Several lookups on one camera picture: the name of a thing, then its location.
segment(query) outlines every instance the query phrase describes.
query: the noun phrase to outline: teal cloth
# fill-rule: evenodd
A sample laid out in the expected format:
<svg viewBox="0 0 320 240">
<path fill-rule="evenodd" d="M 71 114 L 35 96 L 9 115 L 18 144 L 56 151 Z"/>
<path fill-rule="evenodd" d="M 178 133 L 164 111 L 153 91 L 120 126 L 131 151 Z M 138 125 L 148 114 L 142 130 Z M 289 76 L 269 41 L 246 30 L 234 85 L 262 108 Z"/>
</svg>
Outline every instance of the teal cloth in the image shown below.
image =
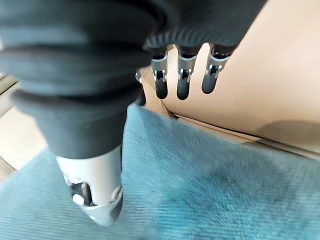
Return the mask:
<svg viewBox="0 0 320 240">
<path fill-rule="evenodd" d="M 136 105 L 122 182 L 118 220 L 98 226 L 45 150 L 1 189 L 0 240 L 320 239 L 318 162 L 225 141 Z"/>
</svg>

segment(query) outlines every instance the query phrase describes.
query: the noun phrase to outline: beige surface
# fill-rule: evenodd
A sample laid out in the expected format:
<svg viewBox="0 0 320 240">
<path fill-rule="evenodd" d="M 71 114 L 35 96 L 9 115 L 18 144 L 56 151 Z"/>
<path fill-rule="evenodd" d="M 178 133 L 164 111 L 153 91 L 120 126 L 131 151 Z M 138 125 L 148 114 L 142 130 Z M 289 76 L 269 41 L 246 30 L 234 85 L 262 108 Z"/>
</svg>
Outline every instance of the beige surface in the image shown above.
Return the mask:
<svg viewBox="0 0 320 240">
<path fill-rule="evenodd" d="M 0 157 L 0 184 L 3 183 L 15 169 Z"/>
<path fill-rule="evenodd" d="M 14 105 L 10 100 L 10 95 L 16 90 L 18 89 L 18 85 L 15 84 L 12 87 L 10 87 L 9 89 L 7 89 L 5 92 L 3 92 L 0 95 L 0 118 L 6 114 L 7 111 L 9 111 L 9 109 L 11 109 Z"/>
<path fill-rule="evenodd" d="M 12 76 L 4 75 L 0 72 L 0 94 L 10 88 L 16 80 Z"/>
<path fill-rule="evenodd" d="M 209 95 L 201 91 L 209 46 L 201 49 L 183 101 L 171 50 L 163 103 L 180 116 L 320 153 L 319 23 L 318 0 L 269 0 Z"/>
<path fill-rule="evenodd" d="M 19 170 L 46 147 L 34 120 L 15 107 L 0 118 L 0 157 Z"/>
</svg>

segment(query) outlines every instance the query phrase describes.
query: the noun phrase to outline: ribbed fabric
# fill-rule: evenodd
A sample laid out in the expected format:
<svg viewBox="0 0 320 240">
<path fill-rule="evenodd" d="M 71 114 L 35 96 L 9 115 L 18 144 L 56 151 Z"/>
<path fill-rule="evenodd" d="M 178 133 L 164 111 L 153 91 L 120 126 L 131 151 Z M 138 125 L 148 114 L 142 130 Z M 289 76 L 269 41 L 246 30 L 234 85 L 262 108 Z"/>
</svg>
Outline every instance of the ribbed fabric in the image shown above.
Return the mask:
<svg viewBox="0 0 320 240">
<path fill-rule="evenodd" d="M 240 43 L 266 0 L 181 0 L 180 24 L 147 39 L 146 46 L 186 47 L 203 43 L 235 46 Z"/>
<path fill-rule="evenodd" d="M 316 240 L 320 164 L 128 110 L 124 202 L 110 227 L 75 204 L 44 151 L 0 193 L 0 240 Z"/>
</svg>

